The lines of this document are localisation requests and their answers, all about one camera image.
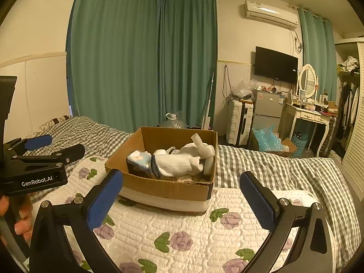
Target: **cardboard box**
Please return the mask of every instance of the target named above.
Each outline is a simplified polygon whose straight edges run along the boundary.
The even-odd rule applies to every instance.
[[[253,131],[250,133],[250,136],[251,136],[251,143],[249,145],[249,149],[253,150],[253,151],[259,151],[259,144],[258,144],[257,139],[255,138]],[[265,152],[265,153],[276,154],[281,157],[289,157],[297,150],[297,147],[295,146],[295,144],[288,137],[282,141],[282,145],[288,146],[289,151],[288,152],[269,151],[269,152]]]
[[[339,111],[339,107],[335,105],[334,101],[329,101],[329,108],[328,111],[330,113],[336,113]]]
[[[153,154],[157,149],[175,146],[182,148],[191,143],[195,133],[202,141],[215,148],[212,175],[208,182],[175,182],[138,176],[127,164],[127,157],[135,150]],[[215,180],[217,156],[217,133],[199,129],[175,129],[161,127],[141,127],[131,135],[108,159],[106,171],[118,169],[123,173],[123,188],[120,195],[142,204],[159,208],[204,214],[209,206],[212,187]]]

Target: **dressing table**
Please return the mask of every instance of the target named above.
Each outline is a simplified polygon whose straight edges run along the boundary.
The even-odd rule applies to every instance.
[[[281,140],[284,140],[286,137],[288,137],[289,139],[292,138],[294,126],[296,124],[297,119],[303,119],[315,123],[315,127],[308,148],[311,147],[312,141],[314,139],[317,130],[317,125],[318,124],[325,125],[325,133],[317,149],[316,157],[318,157],[322,144],[324,143],[327,133],[329,132],[330,116],[321,115],[319,112],[315,111],[296,108],[295,106],[289,103],[285,103],[283,105],[281,120],[279,122],[279,128],[278,128],[278,134]]]
[[[318,77],[316,76],[315,70],[310,65],[305,65],[301,73],[297,79],[297,95],[300,95],[298,87],[300,87],[300,90],[303,90],[305,92],[306,98],[310,98],[314,95],[314,103],[316,102],[316,95],[317,90],[315,89],[316,85],[318,84]],[[286,98],[285,103],[283,104],[283,110],[282,115],[279,123],[278,128],[278,134],[281,140],[284,140],[285,138],[292,138],[294,126],[296,124],[297,119],[303,119],[310,122],[315,123],[315,127],[313,130],[313,134],[310,140],[310,143],[308,145],[308,148],[311,147],[312,141],[314,139],[317,126],[318,124],[324,124],[325,125],[325,133],[324,136],[320,142],[320,145],[317,149],[316,157],[319,156],[321,147],[326,139],[327,133],[329,132],[329,123],[330,123],[330,116],[322,115],[319,112],[306,110],[302,108],[297,108],[292,105],[292,97],[289,96]]]

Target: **white suitcase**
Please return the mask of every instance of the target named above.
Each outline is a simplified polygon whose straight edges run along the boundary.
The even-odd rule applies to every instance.
[[[226,141],[234,146],[243,146],[248,143],[252,124],[253,104],[241,103],[232,100],[229,103],[227,115]]]

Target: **blue laundry basket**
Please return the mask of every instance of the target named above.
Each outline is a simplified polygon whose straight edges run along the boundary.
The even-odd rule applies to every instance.
[[[301,156],[303,149],[305,148],[307,141],[308,141],[308,134],[301,134],[302,140],[296,137],[295,134],[292,135],[291,141],[297,147],[297,150],[292,154],[294,157]]]

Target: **louvered wardrobe door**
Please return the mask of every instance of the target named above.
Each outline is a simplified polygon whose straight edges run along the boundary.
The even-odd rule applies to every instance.
[[[361,191],[364,192],[364,43],[358,43],[358,50],[358,60],[360,63],[360,97],[353,134],[342,164],[349,171],[352,179],[357,182]]]

